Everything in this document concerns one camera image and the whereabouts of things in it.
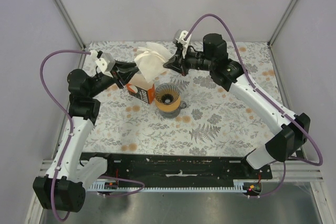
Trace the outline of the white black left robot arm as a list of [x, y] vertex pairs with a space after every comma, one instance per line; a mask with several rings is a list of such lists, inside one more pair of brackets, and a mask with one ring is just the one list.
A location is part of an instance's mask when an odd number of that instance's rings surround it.
[[77, 167], [99, 115], [101, 103], [95, 97], [113, 84], [122, 89], [138, 70], [134, 62], [115, 61], [108, 74], [99, 72], [91, 77], [82, 69], [69, 73], [70, 107], [65, 111], [68, 123], [62, 142], [46, 174], [33, 182], [41, 206], [52, 210], [55, 216], [59, 211], [78, 212], [85, 202], [86, 191], [100, 176], [114, 175], [116, 180], [120, 179], [120, 170], [106, 154], [93, 156], [81, 169]]

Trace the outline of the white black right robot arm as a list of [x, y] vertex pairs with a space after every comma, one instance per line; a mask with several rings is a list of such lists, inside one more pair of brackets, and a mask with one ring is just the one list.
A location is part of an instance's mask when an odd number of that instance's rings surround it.
[[274, 134], [266, 144], [244, 157], [241, 174], [251, 179], [263, 166], [291, 158], [307, 141], [302, 130], [309, 130], [310, 118], [305, 113], [297, 115], [271, 96], [261, 94], [262, 88], [250, 75], [245, 75], [241, 64], [228, 57], [227, 43], [220, 34], [205, 35], [201, 51], [196, 51], [185, 41], [187, 34], [185, 30], [177, 32], [174, 40], [176, 53], [164, 67], [183, 76], [191, 69], [208, 71], [217, 85], [245, 102]]

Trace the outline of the grey glass carafe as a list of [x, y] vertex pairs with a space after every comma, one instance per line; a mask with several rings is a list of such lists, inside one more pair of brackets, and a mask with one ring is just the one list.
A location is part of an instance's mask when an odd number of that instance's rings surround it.
[[176, 118], [182, 109], [185, 109], [187, 107], [187, 104], [185, 101], [181, 101], [180, 105], [178, 106], [177, 109], [175, 109], [174, 111], [171, 112], [164, 112], [164, 111], [159, 111], [159, 113], [166, 119], [173, 119]]

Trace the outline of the orange coffee filter box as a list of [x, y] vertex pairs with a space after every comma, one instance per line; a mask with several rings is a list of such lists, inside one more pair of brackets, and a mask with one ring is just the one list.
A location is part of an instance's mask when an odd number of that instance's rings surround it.
[[145, 102], [151, 104], [155, 97], [155, 86], [154, 82], [147, 82], [143, 75], [136, 73], [132, 79], [127, 83], [126, 88], [129, 95]]

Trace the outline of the grey ribbed glass dripper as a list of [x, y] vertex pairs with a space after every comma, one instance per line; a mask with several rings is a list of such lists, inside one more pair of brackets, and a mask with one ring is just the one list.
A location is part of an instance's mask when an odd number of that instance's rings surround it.
[[180, 90], [172, 83], [163, 83], [156, 87], [155, 98], [165, 104], [170, 104], [180, 96]]

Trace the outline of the white paper coffee filter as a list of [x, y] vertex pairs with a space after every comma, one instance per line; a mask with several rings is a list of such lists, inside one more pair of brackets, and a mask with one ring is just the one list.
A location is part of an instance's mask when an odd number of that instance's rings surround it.
[[140, 73], [147, 82], [154, 81], [166, 69], [163, 65], [172, 57], [170, 51], [156, 42], [147, 42], [145, 47], [139, 47], [141, 53], [134, 59]]

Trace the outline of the round wooden dripper stand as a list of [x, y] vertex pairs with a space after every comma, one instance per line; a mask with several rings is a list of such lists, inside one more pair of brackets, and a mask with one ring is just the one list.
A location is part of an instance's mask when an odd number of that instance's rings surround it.
[[154, 99], [156, 107], [164, 112], [171, 112], [177, 109], [181, 103], [181, 97], [178, 97], [175, 101], [173, 101], [170, 104], [165, 104], [163, 102], [160, 102], [158, 99]]

